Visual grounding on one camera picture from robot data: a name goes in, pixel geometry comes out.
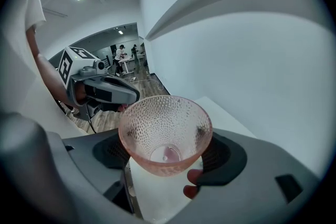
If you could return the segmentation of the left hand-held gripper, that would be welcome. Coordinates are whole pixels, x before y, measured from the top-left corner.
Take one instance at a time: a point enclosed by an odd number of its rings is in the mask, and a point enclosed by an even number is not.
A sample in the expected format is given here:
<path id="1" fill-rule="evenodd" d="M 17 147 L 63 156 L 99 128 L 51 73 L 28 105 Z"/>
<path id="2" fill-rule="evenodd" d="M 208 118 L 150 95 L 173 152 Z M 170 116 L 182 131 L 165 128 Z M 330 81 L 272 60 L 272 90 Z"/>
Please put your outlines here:
<path id="1" fill-rule="evenodd" d="M 124 79 L 107 76 L 104 62 L 82 48 L 63 50 L 58 73 L 69 100 L 79 109 L 74 117 L 85 121 L 90 121 L 100 109 L 119 112 L 122 104 L 134 104 L 140 99 L 137 88 Z M 85 99 L 80 102 L 76 98 L 76 82 L 83 82 L 88 88 Z"/>

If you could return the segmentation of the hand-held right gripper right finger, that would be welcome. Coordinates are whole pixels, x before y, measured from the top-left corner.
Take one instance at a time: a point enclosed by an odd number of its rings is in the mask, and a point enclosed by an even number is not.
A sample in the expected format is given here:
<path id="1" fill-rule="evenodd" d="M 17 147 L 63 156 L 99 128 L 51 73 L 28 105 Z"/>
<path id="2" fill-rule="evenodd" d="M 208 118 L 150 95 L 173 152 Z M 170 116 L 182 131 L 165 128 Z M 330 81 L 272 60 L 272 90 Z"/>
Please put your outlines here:
<path id="1" fill-rule="evenodd" d="M 286 223 L 319 184 L 281 147 L 225 130 L 202 158 L 198 194 L 171 223 Z"/>

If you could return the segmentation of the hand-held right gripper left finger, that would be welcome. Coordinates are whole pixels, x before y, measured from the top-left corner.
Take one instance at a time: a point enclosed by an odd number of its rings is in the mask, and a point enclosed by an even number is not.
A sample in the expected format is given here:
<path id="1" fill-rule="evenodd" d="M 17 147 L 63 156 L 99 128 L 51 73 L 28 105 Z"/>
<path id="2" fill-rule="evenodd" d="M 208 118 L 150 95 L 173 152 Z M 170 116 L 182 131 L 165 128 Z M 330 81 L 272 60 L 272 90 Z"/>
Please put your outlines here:
<path id="1" fill-rule="evenodd" d="M 118 129 L 64 139 L 63 143 L 89 183 L 108 201 L 134 214 L 127 180 L 130 155 Z"/>

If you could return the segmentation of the person's right hand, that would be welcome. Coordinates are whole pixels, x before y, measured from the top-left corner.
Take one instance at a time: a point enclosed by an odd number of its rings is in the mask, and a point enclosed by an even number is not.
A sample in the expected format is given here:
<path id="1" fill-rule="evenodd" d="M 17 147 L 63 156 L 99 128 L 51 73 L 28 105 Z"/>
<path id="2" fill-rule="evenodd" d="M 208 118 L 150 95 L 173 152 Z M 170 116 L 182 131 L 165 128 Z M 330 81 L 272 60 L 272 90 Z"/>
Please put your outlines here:
<path id="1" fill-rule="evenodd" d="M 183 188 L 183 194 L 189 198 L 194 199 L 199 192 L 200 186 L 197 185 L 197 180 L 201 177 L 203 171 L 201 169 L 191 169 L 187 173 L 187 179 L 192 185 L 186 185 Z"/>

